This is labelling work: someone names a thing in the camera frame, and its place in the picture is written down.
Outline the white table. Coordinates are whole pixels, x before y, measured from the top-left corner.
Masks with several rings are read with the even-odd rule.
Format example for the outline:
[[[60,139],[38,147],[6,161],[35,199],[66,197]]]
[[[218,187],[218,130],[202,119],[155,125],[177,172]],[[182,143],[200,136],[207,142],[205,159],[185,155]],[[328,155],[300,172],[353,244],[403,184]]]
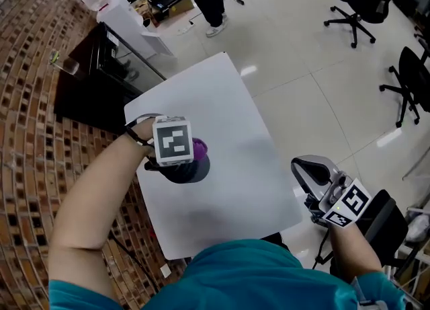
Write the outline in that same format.
[[[217,243],[260,239],[302,219],[289,171],[241,76],[224,52],[148,90],[125,108],[183,116],[208,146],[210,170],[200,182],[175,184],[140,166],[137,177],[150,221],[168,260]]]

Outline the person's left forearm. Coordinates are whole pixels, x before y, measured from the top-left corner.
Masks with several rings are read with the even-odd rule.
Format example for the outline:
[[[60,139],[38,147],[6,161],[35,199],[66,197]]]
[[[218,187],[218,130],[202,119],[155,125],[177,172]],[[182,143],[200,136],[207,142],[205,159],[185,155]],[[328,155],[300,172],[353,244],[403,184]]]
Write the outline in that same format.
[[[50,280],[116,299],[102,248],[138,166],[152,154],[153,147],[123,134],[89,164],[56,214],[48,250]]]

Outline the black thermos jug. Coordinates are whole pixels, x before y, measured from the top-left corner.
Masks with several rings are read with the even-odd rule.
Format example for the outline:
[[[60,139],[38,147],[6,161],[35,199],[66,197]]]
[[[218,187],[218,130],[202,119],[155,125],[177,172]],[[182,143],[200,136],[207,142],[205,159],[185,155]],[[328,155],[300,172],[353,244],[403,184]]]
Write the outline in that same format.
[[[201,182],[209,174],[210,159],[206,155],[200,160],[193,160],[191,163],[161,167],[156,163],[155,158],[150,157],[144,164],[144,168],[147,171],[161,173],[175,184],[192,184]]]

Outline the black wristband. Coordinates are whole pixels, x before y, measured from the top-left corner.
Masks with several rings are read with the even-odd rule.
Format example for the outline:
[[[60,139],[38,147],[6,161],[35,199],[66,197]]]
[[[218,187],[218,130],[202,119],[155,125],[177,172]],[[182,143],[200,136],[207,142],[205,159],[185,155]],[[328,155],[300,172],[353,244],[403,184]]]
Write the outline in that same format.
[[[158,118],[161,117],[162,115],[159,113],[148,113],[148,114],[143,114],[138,116],[137,118],[135,118],[133,121],[130,121],[129,123],[127,123],[124,128],[126,133],[140,146],[149,146],[149,147],[154,147],[155,146],[155,141],[154,138],[151,138],[149,140],[144,140],[142,139],[138,133],[136,133],[134,131],[134,127],[138,124],[140,124],[141,122],[144,122],[148,119],[151,118]]]

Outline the black cabinet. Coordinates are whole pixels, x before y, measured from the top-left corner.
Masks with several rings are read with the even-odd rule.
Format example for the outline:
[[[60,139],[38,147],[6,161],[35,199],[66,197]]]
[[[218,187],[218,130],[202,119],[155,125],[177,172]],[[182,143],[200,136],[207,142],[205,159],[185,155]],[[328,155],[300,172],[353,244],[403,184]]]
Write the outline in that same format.
[[[165,80],[105,23],[94,27],[65,63],[56,86],[56,119],[114,134],[125,131],[125,105]]]

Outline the cardboard box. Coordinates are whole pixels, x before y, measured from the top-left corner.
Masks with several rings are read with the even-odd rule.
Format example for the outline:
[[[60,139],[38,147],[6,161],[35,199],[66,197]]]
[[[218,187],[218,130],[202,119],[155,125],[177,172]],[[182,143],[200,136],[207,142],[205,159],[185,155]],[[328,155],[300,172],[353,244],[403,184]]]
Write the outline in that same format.
[[[176,17],[194,8],[192,0],[157,0],[151,1],[152,14],[157,22]]]

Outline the purple cloth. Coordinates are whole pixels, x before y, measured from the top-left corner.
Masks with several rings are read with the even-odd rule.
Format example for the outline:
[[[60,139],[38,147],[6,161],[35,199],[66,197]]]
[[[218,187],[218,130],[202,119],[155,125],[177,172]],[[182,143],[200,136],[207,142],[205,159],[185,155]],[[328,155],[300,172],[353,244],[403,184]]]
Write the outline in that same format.
[[[193,138],[192,143],[193,143],[193,158],[196,161],[203,159],[208,152],[208,147],[205,144],[205,142],[202,141],[201,139]]]

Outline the clear glass bottle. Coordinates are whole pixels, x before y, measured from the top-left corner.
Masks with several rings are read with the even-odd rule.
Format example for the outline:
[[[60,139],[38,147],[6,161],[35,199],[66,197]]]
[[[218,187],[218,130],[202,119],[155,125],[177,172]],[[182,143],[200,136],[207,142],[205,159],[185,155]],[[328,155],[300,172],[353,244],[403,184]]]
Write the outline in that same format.
[[[72,59],[69,56],[62,58],[57,50],[53,50],[50,53],[49,62],[57,69],[60,69],[69,75],[76,75],[79,70],[79,63],[75,59]]]

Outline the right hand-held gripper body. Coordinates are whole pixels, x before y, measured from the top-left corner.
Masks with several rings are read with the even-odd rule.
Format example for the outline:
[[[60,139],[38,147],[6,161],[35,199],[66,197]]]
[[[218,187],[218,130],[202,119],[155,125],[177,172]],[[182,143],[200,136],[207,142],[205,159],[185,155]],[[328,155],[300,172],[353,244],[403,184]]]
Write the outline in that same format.
[[[372,201],[361,182],[344,171],[306,172],[305,205],[314,223],[348,227],[355,223]]]

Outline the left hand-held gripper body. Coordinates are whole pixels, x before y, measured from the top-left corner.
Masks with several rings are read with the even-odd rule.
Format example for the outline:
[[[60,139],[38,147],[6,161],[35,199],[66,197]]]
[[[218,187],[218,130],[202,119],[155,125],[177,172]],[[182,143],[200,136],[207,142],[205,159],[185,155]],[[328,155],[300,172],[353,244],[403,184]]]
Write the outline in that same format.
[[[191,124],[183,116],[152,116],[155,158],[144,164],[146,170],[172,167],[194,160]]]

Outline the person's teal shirt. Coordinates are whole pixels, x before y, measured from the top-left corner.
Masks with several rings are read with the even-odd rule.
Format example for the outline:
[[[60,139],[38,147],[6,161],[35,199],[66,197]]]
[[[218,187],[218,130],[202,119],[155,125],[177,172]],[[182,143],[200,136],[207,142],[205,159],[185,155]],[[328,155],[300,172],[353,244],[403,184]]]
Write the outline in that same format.
[[[119,302],[50,280],[50,310],[123,310]],[[140,310],[406,310],[404,294],[383,272],[354,278],[304,268],[263,240],[222,243],[199,253],[179,281]]]

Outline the person's right forearm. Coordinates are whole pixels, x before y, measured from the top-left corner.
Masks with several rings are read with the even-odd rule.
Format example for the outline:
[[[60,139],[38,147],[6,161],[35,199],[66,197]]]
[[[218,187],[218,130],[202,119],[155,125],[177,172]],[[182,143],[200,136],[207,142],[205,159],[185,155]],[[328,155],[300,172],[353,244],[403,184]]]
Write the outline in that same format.
[[[378,256],[355,223],[345,228],[329,225],[329,235],[338,273],[345,282],[382,272]]]

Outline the white plastic bag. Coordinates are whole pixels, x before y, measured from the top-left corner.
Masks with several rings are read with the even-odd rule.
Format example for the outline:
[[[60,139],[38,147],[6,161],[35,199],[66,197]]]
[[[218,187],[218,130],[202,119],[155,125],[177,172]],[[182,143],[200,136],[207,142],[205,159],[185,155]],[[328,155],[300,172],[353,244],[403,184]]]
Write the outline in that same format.
[[[420,214],[408,224],[408,232],[405,240],[411,243],[422,242],[430,229],[430,217]]]

